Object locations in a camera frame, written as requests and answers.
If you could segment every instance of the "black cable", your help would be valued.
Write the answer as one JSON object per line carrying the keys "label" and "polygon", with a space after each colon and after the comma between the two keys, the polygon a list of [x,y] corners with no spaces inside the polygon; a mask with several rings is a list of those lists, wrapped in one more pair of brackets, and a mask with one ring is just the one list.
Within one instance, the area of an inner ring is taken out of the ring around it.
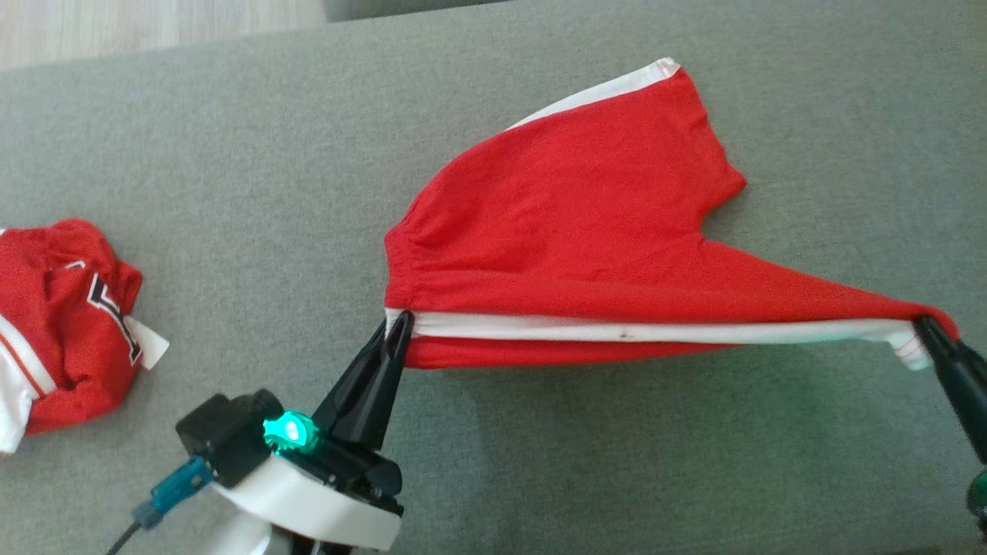
{"label": "black cable", "polygon": [[107,555],[116,555],[119,553],[120,549],[123,547],[123,544],[126,543],[127,540],[133,536],[133,534],[137,533],[137,530],[139,529],[140,522],[135,520],[130,526],[127,527],[126,530],[123,531],[120,537],[116,539],[114,546],[110,548],[110,551],[107,551]]}

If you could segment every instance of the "gray fabric surface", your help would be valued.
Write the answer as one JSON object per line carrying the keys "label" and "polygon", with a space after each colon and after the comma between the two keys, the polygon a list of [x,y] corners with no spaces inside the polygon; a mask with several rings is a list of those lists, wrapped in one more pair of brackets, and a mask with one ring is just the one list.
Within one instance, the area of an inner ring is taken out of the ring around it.
{"label": "gray fabric surface", "polygon": [[[0,462],[0,552],[102,553],[213,392],[313,409],[381,318],[382,236],[434,172],[662,55],[750,182],[711,237],[934,303],[987,349],[987,18],[906,6],[510,2],[0,74],[0,222],[96,222],[172,341],[119,411]],[[863,343],[409,372],[385,451],[401,554],[974,535],[978,465],[935,376]],[[194,553],[226,514],[201,496],[124,552]]]}

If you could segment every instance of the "white tag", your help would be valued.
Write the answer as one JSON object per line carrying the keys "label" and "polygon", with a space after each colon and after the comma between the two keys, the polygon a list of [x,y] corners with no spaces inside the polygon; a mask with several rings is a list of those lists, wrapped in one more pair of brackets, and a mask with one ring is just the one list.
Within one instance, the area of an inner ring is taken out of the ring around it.
{"label": "white tag", "polygon": [[168,350],[168,340],[159,336],[157,332],[148,328],[144,324],[141,324],[137,320],[126,316],[123,318],[126,322],[127,328],[130,329],[130,333],[133,334],[135,340],[137,340],[137,345],[144,352],[144,359],[141,365],[144,369],[150,370],[158,363],[161,359],[161,355]]}

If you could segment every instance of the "white side stripe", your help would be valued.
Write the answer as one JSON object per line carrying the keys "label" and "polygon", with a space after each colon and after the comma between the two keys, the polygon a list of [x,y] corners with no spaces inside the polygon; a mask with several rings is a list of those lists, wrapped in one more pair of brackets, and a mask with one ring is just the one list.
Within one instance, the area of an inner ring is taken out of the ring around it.
{"label": "white side stripe", "polygon": [[578,108],[583,105],[592,104],[594,102],[599,102],[608,98],[613,98],[627,93],[633,93],[647,87],[648,85],[653,85],[658,81],[668,79],[675,72],[679,70],[681,66],[675,63],[672,58],[661,58],[654,63],[650,63],[641,69],[632,71],[626,75],[621,75],[616,79],[611,79],[606,83],[600,83],[595,87],[590,87],[583,91],[579,91],[574,95],[565,97],[564,99],[549,105],[546,108],[539,110],[538,112],[522,119],[518,123],[515,123],[510,129],[514,129],[519,125],[523,125],[529,121],[534,121],[535,119],[541,119],[546,116],[551,116],[552,114],[558,114],[559,112],[564,112],[566,110],[572,110],[573,108]]}
{"label": "white side stripe", "polygon": [[12,355],[15,355],[24,363],[25,370],[31,375],[31,379],[35,381],[38,387],[41,388],[41,393],[46,395],[54,391],[55,382],[51,379],[51,374],[44,369],[44,364],[41,363],[40,358],[35,354],[35,350],[31,348],[31,344],[28,343],[28,340],[24,339],[21,332],[17,331],[14,324],[11,324],[2,315],[0,315],[0,336],[3,336],[4,340],[14,350]]}
{"label": "white side stripe", "polygon": [[[401,314],[385,308],[388,329]],[[416,312],[413,337],[505,341],[788,345],[847,339],[887,342],[909,368],[932,364],[911,322],[883,318],[751,324],[642,324],[546,316]]]}

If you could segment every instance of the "clothing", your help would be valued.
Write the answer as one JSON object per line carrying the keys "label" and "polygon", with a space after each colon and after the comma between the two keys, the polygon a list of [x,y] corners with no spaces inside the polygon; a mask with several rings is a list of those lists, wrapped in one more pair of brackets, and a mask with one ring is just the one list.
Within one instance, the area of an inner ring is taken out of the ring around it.
{"label": "clothing", "polygon": [[93,224],[0,232],[0,451],[122,402],[142,357],[124,320],[141,273]]}
{"label": "clothing", "polygon": [[671,58],[470,148],[385,240],[389,319],[416,314],[421,368],[596,362],[754,343],[887,341],[930,360],[911,320],[942,311],[707,240],[746,183]]}

